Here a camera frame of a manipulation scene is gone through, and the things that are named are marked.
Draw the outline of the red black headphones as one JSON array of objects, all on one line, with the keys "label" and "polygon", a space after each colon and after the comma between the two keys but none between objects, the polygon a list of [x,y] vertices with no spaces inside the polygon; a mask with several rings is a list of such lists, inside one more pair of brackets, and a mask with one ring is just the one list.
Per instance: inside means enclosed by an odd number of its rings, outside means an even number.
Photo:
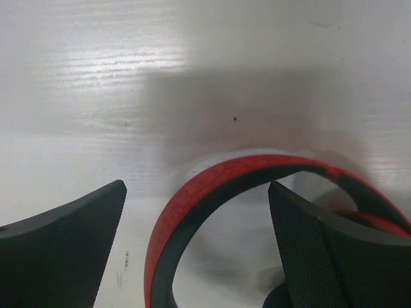
[{"label": "red black headphones", "polygon": [[[216,209],[251,188],[280,183],[280,179],[301,171],[318,174],[337,184],[357,207],[355,211],[332,213],[365,227],[410,238],[410,221],[384,195],[348,171],[318,160],[288,155],[253,155],[228,160],[185,183],[161,212],[145,259],[145,305],[176,306],[172,285],[180,258],[191,238]],[[293,307],[286,277],[268,294],[264,306]]]}]

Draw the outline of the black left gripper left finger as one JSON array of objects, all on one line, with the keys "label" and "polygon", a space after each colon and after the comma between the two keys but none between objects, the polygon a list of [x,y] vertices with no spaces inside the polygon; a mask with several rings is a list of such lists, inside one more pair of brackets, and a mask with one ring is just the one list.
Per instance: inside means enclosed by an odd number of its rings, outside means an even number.
[{"label": "black left gripper left finger", "polygon": [[123,211],[121,180],[1,227],[1,307],[93,307]]}]

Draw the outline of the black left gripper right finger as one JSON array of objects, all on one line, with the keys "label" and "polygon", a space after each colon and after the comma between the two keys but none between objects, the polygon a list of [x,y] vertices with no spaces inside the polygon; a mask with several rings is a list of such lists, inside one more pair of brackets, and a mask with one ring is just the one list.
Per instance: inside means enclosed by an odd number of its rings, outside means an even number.
[{"label": "black left gripper right finger", "polygon": [[278,182],[268,197],[293,307],[410,307],[410,238],[349,221]]}]

